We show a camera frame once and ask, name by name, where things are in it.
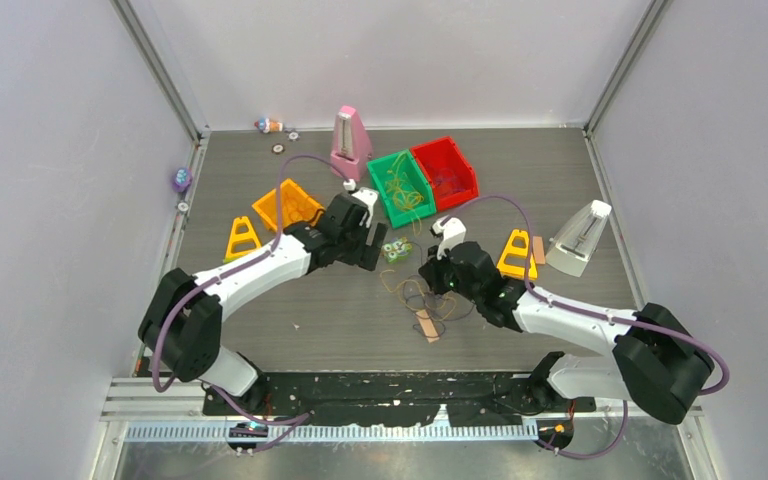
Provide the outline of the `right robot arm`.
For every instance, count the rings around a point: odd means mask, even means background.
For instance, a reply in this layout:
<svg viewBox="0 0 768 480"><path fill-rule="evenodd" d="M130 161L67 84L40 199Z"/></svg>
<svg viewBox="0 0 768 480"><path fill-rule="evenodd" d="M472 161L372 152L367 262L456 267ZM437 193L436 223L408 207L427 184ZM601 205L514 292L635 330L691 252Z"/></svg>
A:
<svg viewBox="0 0 768 480"><path fill-rule="evenodd" d="M611 309L504 276L476 242L432 247L419 275L439 295L455 293L498 328L558 338L592 351L549 353L532 372L531 397L544 410L568 399L630 401L666 424L682 423L715 367L714 355L672 312L654 303Z"/></svg>

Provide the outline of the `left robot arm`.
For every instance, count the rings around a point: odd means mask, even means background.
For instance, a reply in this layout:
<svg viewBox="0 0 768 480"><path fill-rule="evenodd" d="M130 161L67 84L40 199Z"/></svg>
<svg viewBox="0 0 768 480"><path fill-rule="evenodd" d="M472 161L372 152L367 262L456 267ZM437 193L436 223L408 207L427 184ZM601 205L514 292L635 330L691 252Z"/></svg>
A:
<svg viewBox="0 0 768 480"><path fill-rule="evenodd" d="M267 398L265 377L222 346L223 323L269 290L335 262L375 270L387 233L372 222L378 198L366 187L340 193L316 223L293 223L238 260L195 275L180 268L164 274L137 331L154 366L222 390L244 414L258 412Z"/></svg>

